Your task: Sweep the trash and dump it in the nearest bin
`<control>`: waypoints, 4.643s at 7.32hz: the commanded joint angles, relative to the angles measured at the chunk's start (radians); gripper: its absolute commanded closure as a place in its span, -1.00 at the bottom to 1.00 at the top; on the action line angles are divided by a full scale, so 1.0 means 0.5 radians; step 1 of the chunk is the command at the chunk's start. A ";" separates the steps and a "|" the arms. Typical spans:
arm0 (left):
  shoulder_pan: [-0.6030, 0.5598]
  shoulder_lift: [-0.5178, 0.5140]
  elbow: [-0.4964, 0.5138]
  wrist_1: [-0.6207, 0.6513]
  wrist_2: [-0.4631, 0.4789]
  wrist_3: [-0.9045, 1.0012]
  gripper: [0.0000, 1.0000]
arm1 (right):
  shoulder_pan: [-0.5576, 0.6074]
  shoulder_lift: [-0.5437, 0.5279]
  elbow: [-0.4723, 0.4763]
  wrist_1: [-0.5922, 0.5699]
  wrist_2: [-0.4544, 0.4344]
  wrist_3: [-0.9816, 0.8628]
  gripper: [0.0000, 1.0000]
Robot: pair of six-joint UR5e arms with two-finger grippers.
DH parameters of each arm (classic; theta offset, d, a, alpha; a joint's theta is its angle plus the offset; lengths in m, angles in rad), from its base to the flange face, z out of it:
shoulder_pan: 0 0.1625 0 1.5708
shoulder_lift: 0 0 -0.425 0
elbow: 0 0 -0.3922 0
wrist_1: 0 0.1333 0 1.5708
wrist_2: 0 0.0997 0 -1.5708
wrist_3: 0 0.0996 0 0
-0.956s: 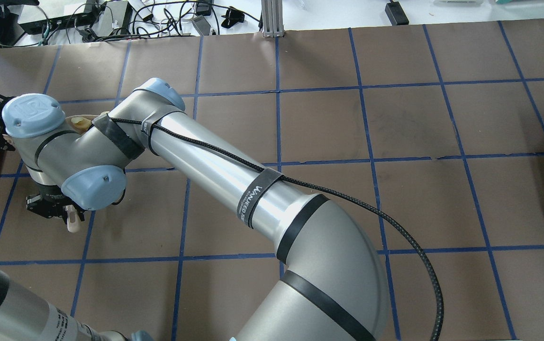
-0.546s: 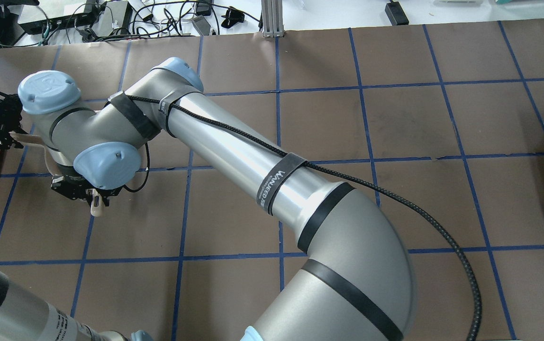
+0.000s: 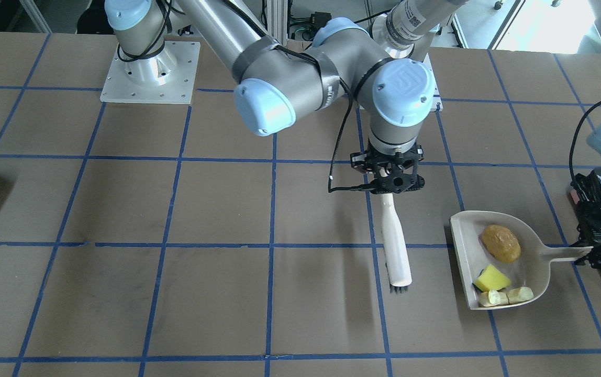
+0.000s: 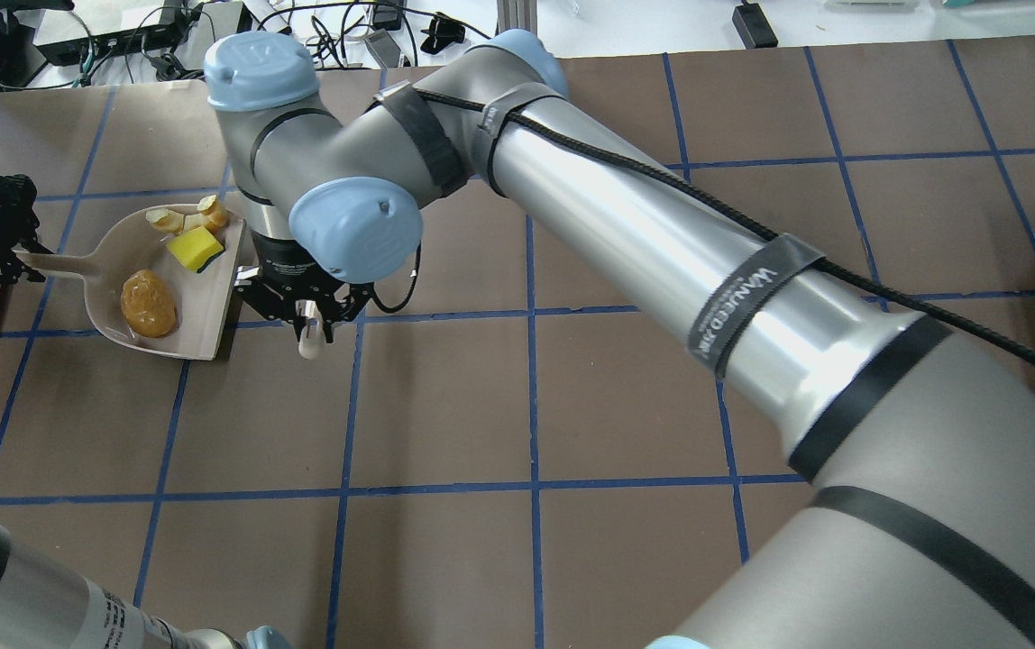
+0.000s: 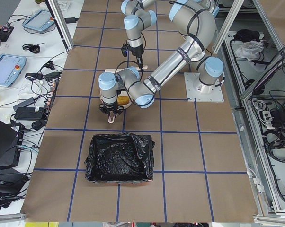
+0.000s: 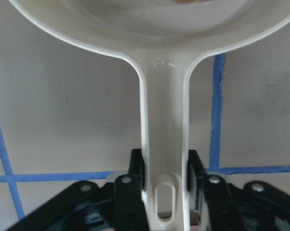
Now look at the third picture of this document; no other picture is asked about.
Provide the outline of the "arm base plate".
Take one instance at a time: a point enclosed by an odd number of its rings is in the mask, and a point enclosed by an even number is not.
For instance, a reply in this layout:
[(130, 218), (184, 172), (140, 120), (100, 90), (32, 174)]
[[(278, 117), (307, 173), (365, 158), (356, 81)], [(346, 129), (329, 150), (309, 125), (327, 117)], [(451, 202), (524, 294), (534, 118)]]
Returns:
[(115, 53), (100, 100), (104, 103), (178, 104), (192, 101), (202, 45), (198, 41), (165, 41), (155, 57), (124, 62)]
[(424, 90), (422, 102), (430, 106), (430, 112), (442, 112), (442, 110), (444, 109), (443, 102), (437, 83), (437, 77), (432, 66), (430, 54), (427, 53), (421, 62), (426, 67), (430, 77), (430, 84), (428, 89)]

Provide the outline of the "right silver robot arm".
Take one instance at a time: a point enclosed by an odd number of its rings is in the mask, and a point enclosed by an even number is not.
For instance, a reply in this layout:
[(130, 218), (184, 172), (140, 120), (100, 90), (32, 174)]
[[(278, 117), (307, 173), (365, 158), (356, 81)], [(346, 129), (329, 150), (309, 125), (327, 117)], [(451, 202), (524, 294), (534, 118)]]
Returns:
[(403, 1), (372, 29), (350, 19), (329, 20), (302, 52), (264, 31), (241, 1), (106, 1), (104, 12), (118, 49), (102, 101), (188, 104), (198, 45), (166, 41), (194, 26), (229, 69), (236, 110), (258, 136), (270, 136), (343, 95), (371, 117), (368, 145), (351, 167), (373, 174), (346, 191), (391, 195), (419, 190), (423, 150), (417, 139), (436, 104), (436, 80), (423, 64), (432, 31), (464, 1)]

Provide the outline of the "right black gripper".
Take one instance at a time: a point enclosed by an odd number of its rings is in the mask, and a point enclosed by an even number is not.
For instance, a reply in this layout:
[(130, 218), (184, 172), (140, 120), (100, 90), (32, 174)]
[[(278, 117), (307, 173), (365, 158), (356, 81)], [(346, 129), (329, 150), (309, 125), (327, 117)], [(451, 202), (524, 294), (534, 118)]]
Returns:
[(415, 144), (408, 152), (381, 153), (369, 145), (365, 152), (351, 154), (351, 167), (361, 174), (374, 174), (371, 182), (351, 187), (352, 191), (370, 193), (404, 193), (425, 186), (425, 179), (417, 172), (424, 159), (422, 146)]

